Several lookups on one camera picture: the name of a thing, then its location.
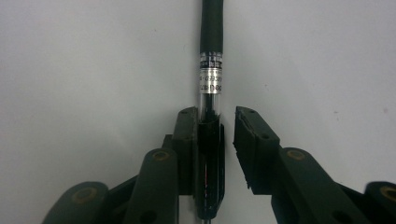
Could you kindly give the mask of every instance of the white background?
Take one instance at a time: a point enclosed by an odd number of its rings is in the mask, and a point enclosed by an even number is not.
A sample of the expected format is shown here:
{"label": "white background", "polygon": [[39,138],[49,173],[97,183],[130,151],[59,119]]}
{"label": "white background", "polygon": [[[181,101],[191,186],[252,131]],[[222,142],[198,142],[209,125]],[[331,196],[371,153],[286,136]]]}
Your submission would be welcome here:
{"label": "white background", "polygon": [[[0,2],[0,223],[40,223],[70,187],[138,174],[198,105],[200,14],[199,0]],[[237,105],[337,182],[396,182],[396,1],[226,0],[223,65],[214,223],[276,223],[235,157]],[[180,223],[192,209],[183,198]]]}

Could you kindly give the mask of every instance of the pen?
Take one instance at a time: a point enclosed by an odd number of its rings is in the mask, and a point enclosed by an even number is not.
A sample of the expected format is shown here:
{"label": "pen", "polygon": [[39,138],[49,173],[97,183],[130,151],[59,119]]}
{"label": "pen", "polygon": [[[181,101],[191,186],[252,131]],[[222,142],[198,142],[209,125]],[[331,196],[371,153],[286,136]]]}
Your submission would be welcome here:
{"label": "pen", "polygon": [[224,148],[221,148],[223,0],[203,0],[200,43],[200,104],[194,197],[205,224],[218,212],[224,195]]}

